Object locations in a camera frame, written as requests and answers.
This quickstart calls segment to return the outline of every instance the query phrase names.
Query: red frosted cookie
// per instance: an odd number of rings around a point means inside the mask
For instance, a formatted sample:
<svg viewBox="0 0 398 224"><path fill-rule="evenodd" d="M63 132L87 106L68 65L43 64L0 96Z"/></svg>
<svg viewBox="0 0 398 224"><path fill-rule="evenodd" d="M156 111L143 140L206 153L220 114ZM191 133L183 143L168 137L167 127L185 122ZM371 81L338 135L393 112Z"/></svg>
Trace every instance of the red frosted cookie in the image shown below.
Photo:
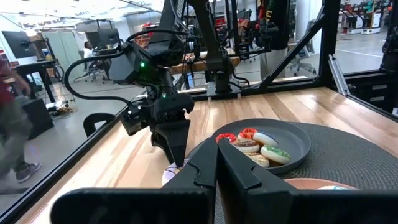
<svg viewBox="0 0 398 224"><path fill-rule="evenodd" d="M239 133L238 139L240 141L253 140L253 136L256 132L257 130L254 128L245 128Z"/></svg>
<svg viewBox="0 0 398 224"><path fill-rule="evenodd" d="M225 133L225 134L219 134L216 138L216 142L218 142L219 140L221 140L223 138L228 138L230 143L234 143L238 140L234 134Z"/></svg>

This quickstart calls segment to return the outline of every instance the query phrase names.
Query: sneaker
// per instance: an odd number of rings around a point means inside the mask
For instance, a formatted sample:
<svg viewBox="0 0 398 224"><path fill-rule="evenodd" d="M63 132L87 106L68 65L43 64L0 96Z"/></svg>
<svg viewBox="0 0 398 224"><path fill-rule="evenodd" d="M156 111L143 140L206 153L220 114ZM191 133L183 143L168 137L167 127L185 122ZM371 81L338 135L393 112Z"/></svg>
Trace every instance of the sneaker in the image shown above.
<svg viewBox="0 0 398 224"><path fill-rule="evenodd" d="M23 183L27 181L32 174L38 171L41 165L38 162L31 163L27 165L28 167L22 171L16 172L16 178L18 183Z"/></svg>

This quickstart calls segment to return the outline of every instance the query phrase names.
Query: metal frame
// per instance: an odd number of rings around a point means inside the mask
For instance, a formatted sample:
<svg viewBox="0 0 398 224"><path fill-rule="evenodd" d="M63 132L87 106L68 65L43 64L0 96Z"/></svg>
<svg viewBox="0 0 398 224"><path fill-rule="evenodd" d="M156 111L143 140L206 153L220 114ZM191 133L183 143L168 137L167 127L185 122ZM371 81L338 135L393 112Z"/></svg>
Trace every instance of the metal frame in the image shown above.
<svg viewBox="0 0 398 224"><path fill-rule="evenodd" d="M303 88L314 88L320 86L327 86L332 88L335 84L333 81L332 69L330 68L329 61L330 55L335 53L337 25L338 25L338 12L340 10L340 2L332 0L323 0L323 7L318 15L318 20L311 28L305 37L290 51L288 56L279 64L279 66L265 79L257 88L244 90L242 95L255 95L262 93L271 93L277 91L290 91L299 90ZM233 18L236 19L236 3L232 4ZM234 27L237 27L237 20L233 22ZM322 43L320 52L319 76L316 78L306 78L303 80L293 80L286 82L272 83L274 78L284 67L292 60L301 48L310 40L320 29L322 29ZM234 36L236 37L237 29L234 29ZM347 84L357 82L368 82L370 80L383 78L395 78L391 73L384 73L382 71L370 71L364 73L351 73L344 75ZM191 93L195 101L207 100L206 91L199 91ZM229 98L231 95L225 95L223 98ZM384 116L398 121L393 118L391 114L387 114L380 109L365 103L363 100L357 99L350 94L347 97L354 100L361 105L383 114ZM61 164L59 164L50 174L48 174L37 185L32 187L25 195L23 195L11 208L9 208L1 217L0 224L14 223L20 219L25 212L27 212L40 198L47 193L62 177L66 174L111 128L118 122L114 120L95 131L78 149L76 149L70 156L68 156Z"/></svg>

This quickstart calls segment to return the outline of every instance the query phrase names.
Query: wooden table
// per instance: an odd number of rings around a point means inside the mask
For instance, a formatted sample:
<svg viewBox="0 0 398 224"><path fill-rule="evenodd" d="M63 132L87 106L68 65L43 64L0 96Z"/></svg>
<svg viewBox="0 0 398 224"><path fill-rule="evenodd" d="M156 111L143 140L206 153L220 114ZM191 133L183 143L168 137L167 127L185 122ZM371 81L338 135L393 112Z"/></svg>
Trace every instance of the wooden table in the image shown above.
<svg viewBox="0 0 398 224"><path fill-rule="evenodd" d="M240 100L201 101L191 119L187 153L215 130L233 121L270 118L320 124L365 138L398 157L398 124L327 88L254 95ZM122 124L112 128L19 221L49 222L59 196L82 187L161 187L168 162L150 144L145 129L129 137Z"/></svg>
<svg viewBox="0 0 398 224"><path fill-rule="evenodd" d="M234 53L235 53L234 50L231 49L231 48L226 49L226 51L228 52L228 55L231 55L231 54L234 54ZM200 52L200 57L201 57L201 58L205 58L206 56L207 56L207 51L206 51L206 52ZM193 56L193 54L186 54L185 58L195 58L195 56ZM239 65L239 63L241 62L241 59L240 59L238 56L236 56L236 57L231 57L231 62L232 62L232 65L233 65L234 67L236 67L236 66ZM170 69L171 74L172 74L172 75L174 75L174 74L181 74L181 73L182 73L183 67L185 67L184 70L190 71L189 65L185 64L185 65L183 66L183 64L181 63L181 64L179 64L179 65L177 65L177 66L173 66L173 67ZM202 62L202 61L195 62L195 63L193 63L193 65L192 65L192 70L193 70L194 72L205 71L205 70L207 70L206 63L205 63L205 62Z"/></svg>

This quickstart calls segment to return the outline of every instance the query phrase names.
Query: floor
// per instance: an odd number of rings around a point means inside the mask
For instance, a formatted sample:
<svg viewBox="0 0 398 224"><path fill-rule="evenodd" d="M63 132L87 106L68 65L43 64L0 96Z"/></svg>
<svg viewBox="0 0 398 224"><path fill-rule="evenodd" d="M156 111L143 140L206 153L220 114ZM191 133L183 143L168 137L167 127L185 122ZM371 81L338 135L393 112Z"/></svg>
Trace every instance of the floor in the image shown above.
<svg viewBox="0 0 398 224"><path fill-rule="evenodd" d="M343 73L378 69L382 60L381 46L385 37L386 33L339 35L336 43L336 57ZM312 55L302 62L312 64L318 71L319 55ZM259 57L252 58L251 62L248 60L241 62L236 67L237 75L247 78L251 82L260 80L259 72ZM286 69L286 73L287 76L293 76L289 69ZM301 70L298 75L314 76L305 70ZM204 84L204 75L195 74L195 86L203 86ZM127 99L134 98L144 91L142 88L119 86L111 82L102 84L99 80L95 82L90 80L88 82L79 81L72 83L72 87L77 92L88 96L121 96ZM53 85L52 90L58 100L73 99L71 94L59 84ZM40 93L40 97L46 103L50 102L44 91ZM76 109L75 113L66 117L54 118L54 128L29 141L26 145L25 156L27 160L40 162L42 164L41 170L23 184L17 184L13 174L10 173L7 185L24 188L37 184L86 140L82 124L89 114L95 112L115 114L124 106L123 103L118 101L90 101L79 98L75 98L75 103L70 102L70 104L72 108ZM0 213L6 211L21 196L21 194L1 195L3 187L0 185Z"/></svg>

